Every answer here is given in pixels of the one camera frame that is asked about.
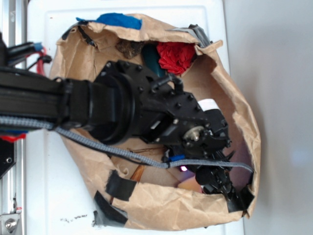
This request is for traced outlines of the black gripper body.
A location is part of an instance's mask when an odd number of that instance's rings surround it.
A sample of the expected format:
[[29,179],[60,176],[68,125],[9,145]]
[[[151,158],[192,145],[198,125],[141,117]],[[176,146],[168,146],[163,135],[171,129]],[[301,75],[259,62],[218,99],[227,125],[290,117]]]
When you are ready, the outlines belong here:
[[152,90],[139,95],[139,138],[170,151],[170,167],[229,166],[223,150],[230,146],[221,110],[203,111],[188,92]]

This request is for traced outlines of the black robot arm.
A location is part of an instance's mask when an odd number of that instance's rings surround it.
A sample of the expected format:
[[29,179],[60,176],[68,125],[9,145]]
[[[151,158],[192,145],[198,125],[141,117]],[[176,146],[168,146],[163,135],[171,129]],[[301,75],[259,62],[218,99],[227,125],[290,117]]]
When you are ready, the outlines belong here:
[[204,193],[225,197],[230,212],[246,210],[253,199],[230,180],[232,168],[246,165],[223,153],[231,140],[222,112],[204,108],[173,74],[110,61],[90,82],[2,67],[0,138],[14,142],[38,129],[135,164],[185,166]]

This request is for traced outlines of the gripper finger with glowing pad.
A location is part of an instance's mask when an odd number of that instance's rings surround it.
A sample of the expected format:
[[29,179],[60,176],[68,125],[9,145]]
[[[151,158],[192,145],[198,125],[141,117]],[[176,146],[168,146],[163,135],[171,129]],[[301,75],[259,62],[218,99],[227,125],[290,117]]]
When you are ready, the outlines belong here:
[[209,110],[219,110],[219,106],[217,105],[216,101],[211,98],[203,99],[198,101],[200,108],[205,112]]
[[205,194],[222,194],[229,211],[247,210],[247,188],[237,191],[229,173],[220,167],[204,166],[196,171],[196,181]]

